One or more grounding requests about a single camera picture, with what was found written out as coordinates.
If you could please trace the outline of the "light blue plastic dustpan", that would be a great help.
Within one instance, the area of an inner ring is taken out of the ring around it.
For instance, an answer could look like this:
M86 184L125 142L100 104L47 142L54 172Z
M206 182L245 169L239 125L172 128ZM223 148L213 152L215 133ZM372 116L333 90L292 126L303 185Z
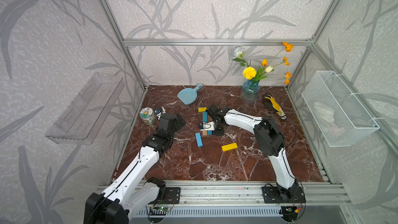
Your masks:
M198 84L195 88L185 88L182 89L178 94L177 97L179 100L183 102L184 105L190 105L198 97L198 91L203 87L202 84Z

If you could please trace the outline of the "aluminium front rail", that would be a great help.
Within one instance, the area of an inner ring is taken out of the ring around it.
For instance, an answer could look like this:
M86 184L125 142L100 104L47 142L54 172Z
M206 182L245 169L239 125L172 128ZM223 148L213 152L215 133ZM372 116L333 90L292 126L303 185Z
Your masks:
M265 203L262 187L265 181L200 181L167 180L167 187L179 187L179 204L176 206L278 206ZM306 206L351 205L342 184L303 182L306 203L295 200L294 204Z

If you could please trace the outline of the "yellow black hand tool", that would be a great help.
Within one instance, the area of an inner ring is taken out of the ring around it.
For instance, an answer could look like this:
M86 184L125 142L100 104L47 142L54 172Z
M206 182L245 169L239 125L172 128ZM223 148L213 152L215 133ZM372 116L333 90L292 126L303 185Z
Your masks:
M287 116L282 107L276 102L276 99L271 94L262 95L262 102L264 106L274 111L281 120L287 120Z

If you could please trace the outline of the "long yellow block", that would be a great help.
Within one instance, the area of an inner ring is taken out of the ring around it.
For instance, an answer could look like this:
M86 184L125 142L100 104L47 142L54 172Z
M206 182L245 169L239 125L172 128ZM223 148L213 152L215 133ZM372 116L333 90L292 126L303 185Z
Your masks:
M236 143L232 143L232 144L228 144L228 145L223 145L223 146L221 147L221 149L222 149L223 152L230 151L230 150L234 150L234 149L237 149L237 148L238 148L238 146L237 146Z

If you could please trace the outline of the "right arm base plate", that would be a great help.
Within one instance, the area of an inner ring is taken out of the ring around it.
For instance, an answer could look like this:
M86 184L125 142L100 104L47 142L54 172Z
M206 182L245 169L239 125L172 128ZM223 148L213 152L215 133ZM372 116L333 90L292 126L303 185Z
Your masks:
M284 197L277 186L262 187L262 197L266 204L305 204L306 198L302 187L298 187L291 197Z

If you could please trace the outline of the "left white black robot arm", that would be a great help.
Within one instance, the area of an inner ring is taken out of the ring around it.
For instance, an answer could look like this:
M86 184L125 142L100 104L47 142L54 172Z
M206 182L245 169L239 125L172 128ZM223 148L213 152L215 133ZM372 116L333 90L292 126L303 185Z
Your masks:
M164 113L159 126L142 143L140 151L110 186L101 194L93 193L86 201L85 224L128 224L139 211L153 201L162 201L165 182L156 178L137 186L147 172L168 151L174 135L186 125L180 114Z

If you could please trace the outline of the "small yellow block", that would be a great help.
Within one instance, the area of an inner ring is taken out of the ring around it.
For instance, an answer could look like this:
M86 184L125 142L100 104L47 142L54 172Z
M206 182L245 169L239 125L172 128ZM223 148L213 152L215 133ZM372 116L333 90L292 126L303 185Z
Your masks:
M198 108L198 112L199 112L199 113L205 112L206 110L207 110L206 107L200 107L200 108Z

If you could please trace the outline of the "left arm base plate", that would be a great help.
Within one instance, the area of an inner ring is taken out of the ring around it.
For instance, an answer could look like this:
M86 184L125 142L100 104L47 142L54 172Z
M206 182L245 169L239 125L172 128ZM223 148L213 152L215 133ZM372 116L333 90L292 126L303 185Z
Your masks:
M157 204L179 204L181 196L181 188L180 187L165 187L160 190L158 197L150 202L151 205Z

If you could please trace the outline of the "round sunflower label can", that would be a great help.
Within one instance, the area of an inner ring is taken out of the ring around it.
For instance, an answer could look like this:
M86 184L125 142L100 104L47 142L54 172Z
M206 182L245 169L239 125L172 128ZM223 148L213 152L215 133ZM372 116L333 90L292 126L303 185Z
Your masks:
M140 117L147 125L153 125L157 119L154 109L150 107L142 108L140 111Z

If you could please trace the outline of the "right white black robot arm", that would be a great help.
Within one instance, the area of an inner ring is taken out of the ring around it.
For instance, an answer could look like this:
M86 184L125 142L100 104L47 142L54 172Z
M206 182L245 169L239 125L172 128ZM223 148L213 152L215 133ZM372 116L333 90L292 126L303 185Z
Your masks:
M286 155L285 137L272 117L255 117L226 107L211 105L206 110L211 122L202 121L201 131L211 131L215 136L224 135L226 125L236 126L254 134L262 153L268 156L275 175L276 186L273 189L282 202L295 199L300 186L293 176Z

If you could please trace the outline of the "clear acrylic wall shelf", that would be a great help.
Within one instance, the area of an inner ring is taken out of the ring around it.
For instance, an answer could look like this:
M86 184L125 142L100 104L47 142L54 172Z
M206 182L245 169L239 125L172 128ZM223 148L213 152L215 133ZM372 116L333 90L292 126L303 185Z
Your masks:
M56 144L91 145L124 86L121 76L94 73L45 137Z

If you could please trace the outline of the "light blue block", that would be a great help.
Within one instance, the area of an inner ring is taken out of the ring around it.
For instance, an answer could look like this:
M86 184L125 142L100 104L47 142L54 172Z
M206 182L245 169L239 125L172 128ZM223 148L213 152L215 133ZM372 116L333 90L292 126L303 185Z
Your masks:
M196 138L196 141L197 141L197 146L198 147L202 147L203 146L203 141L202 141L201 134L200 133L196 133L195 134L195 138Z

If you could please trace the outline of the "white cloth in basket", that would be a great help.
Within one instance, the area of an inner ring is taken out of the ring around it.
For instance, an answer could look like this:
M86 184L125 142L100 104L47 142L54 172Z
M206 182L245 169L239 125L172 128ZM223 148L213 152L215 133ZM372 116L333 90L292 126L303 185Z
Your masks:
M335 111L332 107L319 101L314 102L313 106L316 116L318 116L321 120L328 123L333 123L335 121L334 119Z

